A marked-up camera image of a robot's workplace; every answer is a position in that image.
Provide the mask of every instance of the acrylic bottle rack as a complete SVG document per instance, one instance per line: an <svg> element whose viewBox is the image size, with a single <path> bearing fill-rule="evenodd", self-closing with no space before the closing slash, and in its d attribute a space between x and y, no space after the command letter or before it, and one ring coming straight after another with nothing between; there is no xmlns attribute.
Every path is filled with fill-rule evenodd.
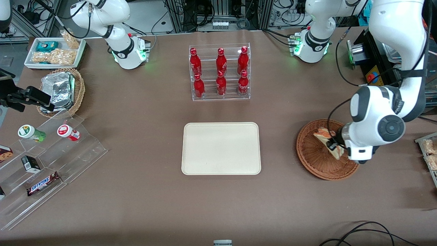
<svg viewBox="0 0 437 246"><path fill-rule="evenodd" d="M249 79L249 85L247 88L247 94L240 96L237 93L238 80L240 75L237 73L238 57L241 53L241 47L247 46L247 55L249 56L249 64L247 66L247 78ZM197 54L200 57L202 64L202 76L201 79L205 84L205 98L200 99L196 97L194 92L194 74L190 66L190 49L196 48ZM217 59L217 49L223 48L225 50L225 57L227 59L227 72L226 78L226 94L220 96L217 94L217 86L215 80L217 79L217 67L215 61ZM217 100L245 100L250 99L250 85L251 85L251 69L250 69L250 43L237 43L237 44L213 44L213 45L191 45L188 50L188 68L190 70L190 82L191 82L191 97L193 101L217 101Z"/></svg>

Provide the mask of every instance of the table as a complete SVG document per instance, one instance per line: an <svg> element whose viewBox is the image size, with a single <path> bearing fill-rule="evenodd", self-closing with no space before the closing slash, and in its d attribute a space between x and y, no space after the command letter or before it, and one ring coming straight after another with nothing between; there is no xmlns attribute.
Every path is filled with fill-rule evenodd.
<svg viewBox="0 0 437 246"><path fill-rule="evenodd" d="M347 38L355 40L361 30L352 28ZM333 42L343 31L335 31ZM326 118L357 90L340 78L332 47L319 63L307 64L263 32L158 40L150 62L134 70L121 69L104 40L87 40L90 49L80 70L86 93L77 114L109 152L11 231L1 231L1 245L207 246L215 239L232 239L235 246L318 245L362 220L378 221L419 245L436 244L436 188L413 142L435 132L432 123L408 123L401 140L379 148L343 181L316 178L300 163L295 141L301 127ZM193 102L188 46L239 42L252 48L252 98ZM345 67L346 41L339 61L345 77L362 82L359 69ZM47 73L25 68L19 85L38 86ZM350 121L347 106L333 119ZM22 124L45 120L33 106L24 113L9 110L0 129L2 144L15 142ZM182 174L185 124L245 121L260 129L260 174ZM390 239L359 232L349 243L389 245Z"/></svg>

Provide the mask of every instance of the aluminum foil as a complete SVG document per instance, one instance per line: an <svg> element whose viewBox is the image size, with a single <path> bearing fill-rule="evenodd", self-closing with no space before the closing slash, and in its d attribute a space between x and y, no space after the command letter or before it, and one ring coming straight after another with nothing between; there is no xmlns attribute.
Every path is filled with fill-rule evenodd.
<svg viewBox="0 0 437 246"><path fill-rule="evenodd" d="M70 72L49 74L41 79L42 91L52 98L50 102L55 105L54 112L70 109L74 101L74 76Z"/></svg>

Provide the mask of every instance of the red bottle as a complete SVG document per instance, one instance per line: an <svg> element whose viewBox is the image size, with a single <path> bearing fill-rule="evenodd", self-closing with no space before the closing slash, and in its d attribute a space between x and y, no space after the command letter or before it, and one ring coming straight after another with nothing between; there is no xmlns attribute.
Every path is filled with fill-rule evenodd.
<svg viewBox="0 0 437 246"><path fill-rule="evenodd" d="M215 80L217 84L217 94L219 96L224 96L226 94L226 79L223 71L217 71L217 79Z"/></svg>
<svg viewBox="0 0 437 246"><path fill-rule="evenodd" d="M240 96L245 96L247 94L247 87L249 85L249 79L247 79L247 71L241 71L241 78L238 80L237 93Z"/></svg>
<svg viewBox="0 0 437 246"><path fill-rule="evenodd" d="M247 64L249 64L249 56L247 55L247 46L241 47L241 53L238 57L238 68L237 73L241 75L241 71L247 69Z"/></svg>
<svg viewBox="0 0 437 246"><path fill-rule="evenodd" d="M200 74L194 74L194 92L197 98L205 98L205 85L200 79Z"/></svg>
<svg viewBox="0 0 437 246"><path fill-rule="evenodd" d="M226 57L225 50L223 48L219 48L217 60L215 60L215 64L217 65L217 71L223 71L226 74Z"/></svg>
<svg viewBox="0 0 437 246"><path fill-rule="evenodd" d="M191 48L190 54L190 65L193 73L202 75L202 64L200 62L200 57L197 55L196 48Z"/></svg>

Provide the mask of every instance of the wicker basket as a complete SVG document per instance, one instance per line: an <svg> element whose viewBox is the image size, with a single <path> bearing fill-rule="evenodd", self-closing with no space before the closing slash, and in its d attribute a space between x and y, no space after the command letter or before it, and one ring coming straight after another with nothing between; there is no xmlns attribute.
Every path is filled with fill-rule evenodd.
<svg viewBox="0 0 437 246"><path fill-rule="evenodd" d="M74 68L60 68L56 69L55 71L51 72L50 74L60 73L60 72L70 72L74 76L74 105L68 110L68 113L70 115L73 115L76 113L76 111L79 110L80 105L82 104L83 95L85 94L85 84L83 82L83 78L80 75L80 73L74 69ZM52 113L43 113L39 106L36 107L38 112L41 115L44 115L45 117L53 117L58 112L52 112Z"/></svg>
<svg viewBox="0 0 437 246"><path fill-rule="evenodd" d="M327 127L327 119L318 119L306 124L299 132L296 149L299 159L308 171L326 180L340 180L350 177L358 168L358 164L347 158L347 151L340 160L336 160L328 148L313 133L319 127ZM337 131L343 124L329 121L329 127Z"/></svg>

